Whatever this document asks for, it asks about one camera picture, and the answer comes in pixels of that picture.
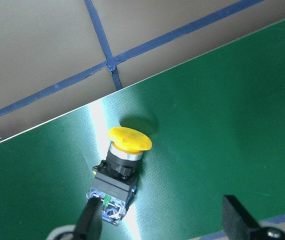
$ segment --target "gray floor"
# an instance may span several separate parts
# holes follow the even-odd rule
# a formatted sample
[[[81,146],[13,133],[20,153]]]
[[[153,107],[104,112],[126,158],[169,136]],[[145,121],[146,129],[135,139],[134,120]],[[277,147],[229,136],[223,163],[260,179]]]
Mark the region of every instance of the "gray floor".
[[[94,0],[112,53],[125,52],[236,0]],[[118,65],[123,86],[285,18],[265,0]],[[105,61],[83,0],[0,1],[0,109]],[[115,92],[107,68],[0,117],[7,138]]]

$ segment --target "blue tape strip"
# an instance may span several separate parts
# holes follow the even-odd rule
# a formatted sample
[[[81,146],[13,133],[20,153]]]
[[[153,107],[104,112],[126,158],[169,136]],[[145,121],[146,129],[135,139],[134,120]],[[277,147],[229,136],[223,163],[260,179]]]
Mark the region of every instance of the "blue tape strip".
[[[8,114],[12,111],[18,110],[22,107],[25,107],[31,103],[33,103],[34,101],[41,99],[43,97],[46,97],[50,94],[53,94],[59,90],[65,89],[71,85],[74,85],[86,78],[88,78],[89,76],[93,75],[95,72],[103,69],[104,67],[106,67],[106,62],[102,62],[96,66],[93,66],[85,71],[82,71],[74,76],[68,77],[65,80],[62,80],[60,82],[55,83],[54,85],[51,85],[39,92],[34,93],[33,95],[30,95],[28,97],[25,97],[19,101],[14,102],[13,104],[10,104],[8,106],[5,106],[4,108],[0,109],[0,116],[4,115],[4,114]]]
[[[264,222],[269,222],[273,224],[282,224],[282,223],[285,223],[285,215],[268,218],[264,220]],[[216,240],[216,239],[220,239],[223,237],[226,237],[226,233],[224,233],[223,231],[219,231],[219,232],[215,232],[212,234],[202,236],[199,240]]]
[[[183,35],[194,32],[198,29],[201,29],[205,26],[208,26],[218,20],[226,18],[232,14],[235,14],[239,11],[242,11],[246,8],[249,8],[255,4],[263,2],[264,0],[242,0],[238,1],[232,5],[229,5],[221,10],[215,11],[207,16],[204,16],[196,21],[193,21],[187,25],[179,27],[171,32],[168,32],[164,35],[156,37],[146,43],[143,43],[139,46],[136,46],[128,51],[125,51],[114,57],[115,65],[120,64],[130,58],[136,57],[140,54],[146,53],[149,50],[157,48],[161,45],[164,45],[176,38],[179,38]]]
[[[107,61],[107,67],[109,69],[109,71],[111,71],[111,77],[113,80],[113,84],[116,87],[116,90],[120,90],[123,88],[121,80],[119,78],[118,75],[118,71],[116,68],[116,63],[114,61],[114,56],[112,54],[112,50],[109,46],[102,22],[99,18],[98,12],[95,9],[93,3],[91,0],[84,0],[87,10],[89,12],[89,16],[91,18],[92,24],[93,24],[93,28],[97,34],[102,52],[104,54],[104,56],[106,57],[106,61]]]

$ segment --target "yellow button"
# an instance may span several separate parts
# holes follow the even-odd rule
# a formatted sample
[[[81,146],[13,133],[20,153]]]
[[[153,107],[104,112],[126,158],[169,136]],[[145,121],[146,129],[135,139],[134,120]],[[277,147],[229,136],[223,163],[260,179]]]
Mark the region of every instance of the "yellow button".
[[[132,128],[116,126],[108,131],[109,139],[119,150],[137,154],[152,148],[152,141],[140,131]]]

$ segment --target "screw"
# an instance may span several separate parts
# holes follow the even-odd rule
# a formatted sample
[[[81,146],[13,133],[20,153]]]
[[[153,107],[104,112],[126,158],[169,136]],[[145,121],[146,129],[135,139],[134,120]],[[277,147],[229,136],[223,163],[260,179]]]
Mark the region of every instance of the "screw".
[[[281,237],[281,232],[278,229],[270,228],[267,231],[268,237],[278,239]]]

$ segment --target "green board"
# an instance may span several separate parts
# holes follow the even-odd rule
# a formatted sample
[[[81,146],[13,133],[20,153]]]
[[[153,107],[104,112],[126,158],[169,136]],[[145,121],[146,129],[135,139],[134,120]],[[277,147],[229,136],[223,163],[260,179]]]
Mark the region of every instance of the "green board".
[[[285,214],[285,20],[0,143],[0,239],[75,224],[119,125],[153,148],[128,215],[101,239],[220,231],[223,194],[258,220]]]

